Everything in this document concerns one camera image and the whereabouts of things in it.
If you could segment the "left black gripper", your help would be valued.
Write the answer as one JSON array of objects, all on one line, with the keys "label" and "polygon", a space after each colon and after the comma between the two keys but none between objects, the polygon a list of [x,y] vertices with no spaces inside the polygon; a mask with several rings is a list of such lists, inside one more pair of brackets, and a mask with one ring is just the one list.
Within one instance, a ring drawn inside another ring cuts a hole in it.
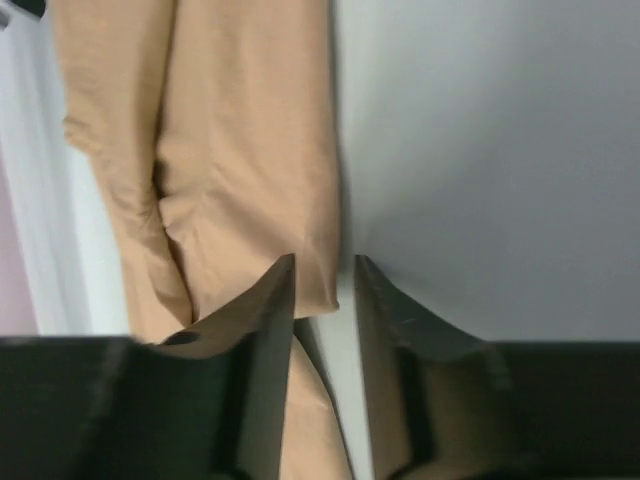
[{"label": "left black gripper", "polygon": [[42,18],[47,8],[46,0],[9,0],[9,3],[34,18]]}]

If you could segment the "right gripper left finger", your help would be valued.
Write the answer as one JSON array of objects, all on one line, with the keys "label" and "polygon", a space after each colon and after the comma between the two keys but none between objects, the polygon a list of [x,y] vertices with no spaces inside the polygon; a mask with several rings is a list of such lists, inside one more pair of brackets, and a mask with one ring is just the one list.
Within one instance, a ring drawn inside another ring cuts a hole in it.
[{"label": "right gripper left finger", "polygon": [[1,341],[5,479],[275,479],[294,259],[159,345]]}]

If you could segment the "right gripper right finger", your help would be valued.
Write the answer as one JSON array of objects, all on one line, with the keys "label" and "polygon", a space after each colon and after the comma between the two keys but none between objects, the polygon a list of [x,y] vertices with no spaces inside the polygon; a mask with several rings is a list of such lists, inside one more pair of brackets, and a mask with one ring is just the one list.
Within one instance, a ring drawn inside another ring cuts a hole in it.
[{"label": "right gripper right finger", "polygon": [[487,342],[354,264],[378,479],[635,479],[639,347]]}]

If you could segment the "beige t shirt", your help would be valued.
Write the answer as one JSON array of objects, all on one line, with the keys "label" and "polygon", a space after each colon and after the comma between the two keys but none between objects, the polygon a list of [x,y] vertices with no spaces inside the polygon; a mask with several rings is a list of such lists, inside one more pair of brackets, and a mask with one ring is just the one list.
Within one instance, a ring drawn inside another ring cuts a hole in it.
[{"label": "beige t shirt", "polygon": [[337,309],[325,1],[55,1],[65,130],[119,247],[131,332],[204,319],[283,255],[294,315]]}]

